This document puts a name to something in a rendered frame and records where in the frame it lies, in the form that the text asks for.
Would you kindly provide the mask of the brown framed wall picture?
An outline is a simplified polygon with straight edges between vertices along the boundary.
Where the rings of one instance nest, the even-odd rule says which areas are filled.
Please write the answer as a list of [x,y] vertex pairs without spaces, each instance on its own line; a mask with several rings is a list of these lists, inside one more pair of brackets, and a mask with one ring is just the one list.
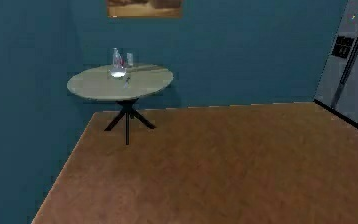
[[178,18],[183,0],[106,0],[109,17]]

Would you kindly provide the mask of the grey steel fridge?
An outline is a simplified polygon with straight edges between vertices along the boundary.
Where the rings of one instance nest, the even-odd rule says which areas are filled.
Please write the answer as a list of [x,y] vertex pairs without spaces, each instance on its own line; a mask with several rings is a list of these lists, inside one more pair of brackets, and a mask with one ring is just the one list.
[[358,0],[348,0],[332,43],[314,102],[358,128],[358,55],[335,108],[331,102],[358,36]]

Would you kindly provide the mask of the clear glass flask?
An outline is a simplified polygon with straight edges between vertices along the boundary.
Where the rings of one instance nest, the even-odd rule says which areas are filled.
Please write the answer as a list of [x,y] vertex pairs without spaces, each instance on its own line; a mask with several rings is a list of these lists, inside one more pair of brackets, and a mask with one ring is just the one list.
[[121,78],[126,75],[123,59],[117,48],[113,49],[112,66],[109,69],[109,73],[114,78]]

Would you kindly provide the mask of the round pale green table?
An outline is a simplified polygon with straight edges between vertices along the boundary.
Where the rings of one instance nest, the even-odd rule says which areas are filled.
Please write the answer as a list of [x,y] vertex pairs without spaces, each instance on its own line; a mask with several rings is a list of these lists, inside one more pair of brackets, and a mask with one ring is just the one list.
[[[109,69],[112,65],[103,65],[84,70],[67,82],[68,91],[80,98],[96,102],[115,102],[122,109],[107,125],[105,131],[111,131],[125,118],[125,143],[129,144],[130,119],[136,118],[150,129],[156,126],[140,114],[133,105],[143,97],[157,94],[167,88],[174,80],[174,74],[168,68],[155,64],[135,64],[127,67],[126,75],[114,78]],[[127,77],[131,77],[129,86],[124,88]]]

